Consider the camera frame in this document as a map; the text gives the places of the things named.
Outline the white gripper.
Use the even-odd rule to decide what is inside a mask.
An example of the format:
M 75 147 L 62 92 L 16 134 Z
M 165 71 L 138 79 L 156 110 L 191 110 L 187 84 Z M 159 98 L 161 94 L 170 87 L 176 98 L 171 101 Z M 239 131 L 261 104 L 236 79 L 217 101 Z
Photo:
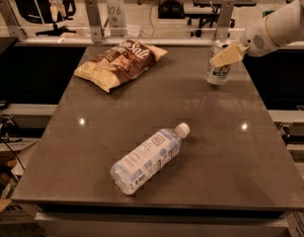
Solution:
M 254 24 L 245 29 L 240 42 L 232 43 L 209 59 L 213 68 L 242 61 L 247 53 L 252 57 L 262 57 L 277 50 L 266 31 L 266 24 Z

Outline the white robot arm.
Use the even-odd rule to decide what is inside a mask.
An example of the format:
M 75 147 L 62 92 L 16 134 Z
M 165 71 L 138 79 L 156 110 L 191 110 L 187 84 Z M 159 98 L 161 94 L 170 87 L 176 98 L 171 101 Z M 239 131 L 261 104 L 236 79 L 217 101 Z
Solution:
M 241 61 L 246 54 L 262 57 L 295 41 L 304 41 L 304 0 L 293 0 L 259 19 L 240 39 L 209 59 L 213 67 Z

